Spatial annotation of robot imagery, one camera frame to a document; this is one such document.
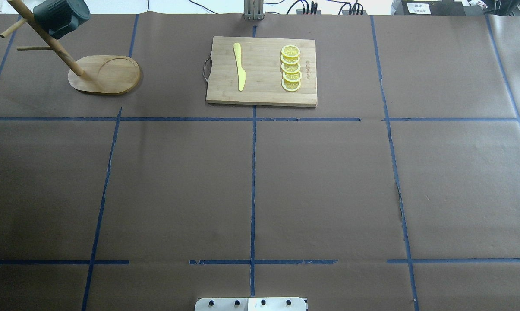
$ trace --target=lemon slice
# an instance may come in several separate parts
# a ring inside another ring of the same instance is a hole
[[[283,55],[281,55],[281,61],[283,63],[286,63],[287,65],[294,65],[295,63],[299,63],[300,57],[290,58],[290,57],[284,57]]]
[[[289,65],[287,63],[282,63],[281,69],[286,73],[297,73],[300,71],[300,64],[295,63],[294,65]]]
[[[281,86],[285,91],[294,92],[300,88],[300,81],[298,82],[289,82],[285,79],[281,79]]]
[[[296,58],[296,57],[298,57],[300,55],[300,49],[297,46],[292,45],[292,44],[285,45],[281,49],[281,54],[284,57]]]
[[[288,82],[298,82],[302,79],[302,73],[300,71],[297,73],[283,72],[283,79],[285,79]]]

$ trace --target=knife blade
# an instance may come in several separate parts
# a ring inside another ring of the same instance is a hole
[[[233,51],[236,60],[236,73],[239,77],[239,91],[242,91],[244,89],[244,82],[246,82],[246,71],[244,71],[241,63],[240,43],[235,42],[233,44]]]

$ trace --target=wooden peg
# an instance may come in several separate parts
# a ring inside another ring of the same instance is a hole
[[[39,26],[33,17],[33,13],[31,10],[25,6],[25,4],[22,2],[22,0],[7,0],[9,4],[17,11],[19,12],[20,16],[25,18],[27,20],[28,25],[30,25],[33,30],[51,47],[53,51],[74,71],[74,73],[78,76],[81,76],[84,74],[84,70],[76,61],[72,58],[72,56],[64,49],[64,47],[60,44],[60,42],[51,37],[41,26]]]
[[[8,35],[10,35],[11,33],[15,32],[15,30],[19,29],[20,26],[22,26],[23,24],[25,24],[25,22],[27,22],[28,20],[23,18],[17,22],[15,22],[12,26],[8,27],[7,30],[3,31],[0,36],[1,38],[5,39]]]
[[[43,51],[52,50],[51,47],[16,47],[18,51]]]

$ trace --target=bamboo cutting board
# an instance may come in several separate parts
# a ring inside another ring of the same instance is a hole
[[[246,82],[238,90],[233,44],[240,43]],[[301,87],[287,92],[281,86],[281,48],[293,44],[300,48]],[[317,106],[315,41],[302,39],[214,37],[212,71],[208,79],[206,102],[212,104]]]

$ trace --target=black device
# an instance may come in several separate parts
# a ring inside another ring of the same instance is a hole
[[[445,15],[445,16],[465,16],[463,4],[456,1],[402,1],[402,6],[398,6],[394,15],[419,15],[408,10],[408,3],[410,4],[428,4],[431,11],[430,15]]]
[[[519,14],[515,14],[515,9],[520,4],[520,0],[499,0],[497,2],[493,2],[492,0],[485,0],[485,3],[488,6],[486,10],[486,14],[494,14],[501,16],[518,16]]]

